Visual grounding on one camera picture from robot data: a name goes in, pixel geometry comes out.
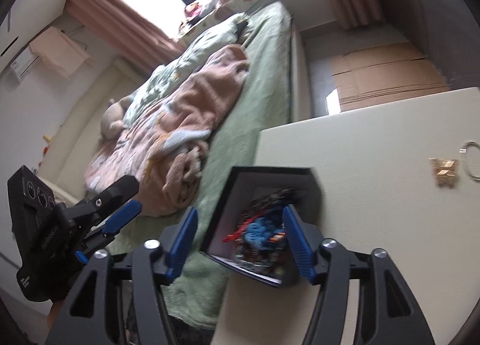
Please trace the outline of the left hand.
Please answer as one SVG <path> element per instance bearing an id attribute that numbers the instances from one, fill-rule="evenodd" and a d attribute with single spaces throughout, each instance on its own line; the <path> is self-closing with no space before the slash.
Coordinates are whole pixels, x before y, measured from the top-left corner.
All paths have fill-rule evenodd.
<path id="1" fill-rule="evenodd" d="M 46 324 L 47 324 L 48 330 L 50 330 L 52 328 L 53 324 L 55 323 L 55 321 L 57 319 L 59 311 L 63 307 L 63 305 L 64 305 L 63 300 L 55 301 L 55 302 L 52 303 L 51 308 L 49 310 L 49 314 L 48 314 L 47 319 L 46 319 Z"/>

